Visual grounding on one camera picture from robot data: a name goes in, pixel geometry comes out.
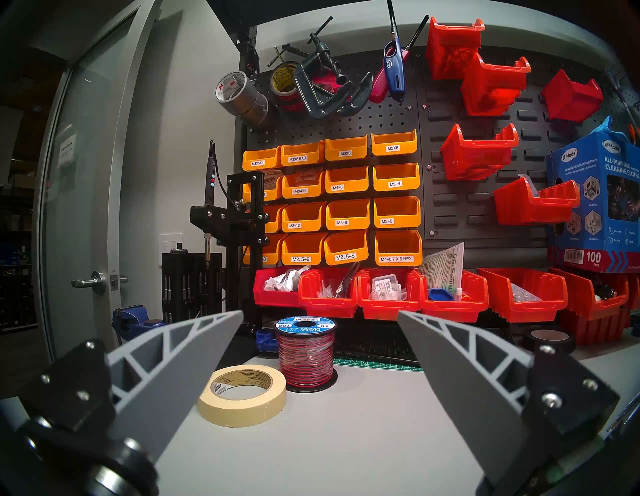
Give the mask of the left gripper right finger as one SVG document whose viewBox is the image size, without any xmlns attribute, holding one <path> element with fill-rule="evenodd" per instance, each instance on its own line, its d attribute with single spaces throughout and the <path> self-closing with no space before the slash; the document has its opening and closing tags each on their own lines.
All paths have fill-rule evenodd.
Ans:
<svg viewBox="0 0 640 496">
<path fill-rule="evenodd" d="M 491 331 L 400 311 L 397 323 L 484 473 L 478 488 L 521 488 L 533 468 L 523 417 L 534 355 Z"/>
</svg>

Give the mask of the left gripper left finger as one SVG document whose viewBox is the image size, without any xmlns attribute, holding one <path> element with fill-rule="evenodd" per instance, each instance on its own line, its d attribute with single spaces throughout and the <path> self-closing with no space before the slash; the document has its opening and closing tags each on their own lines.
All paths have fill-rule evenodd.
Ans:
<svg viewBox="0 0 640 496">
<path fill-rule="evenodd" d="M 135 440 L 157 462 L 243 320 L 234 310 L 165 324 L 107 354 L 115 400 L 110 437 Z"/>
</svg>

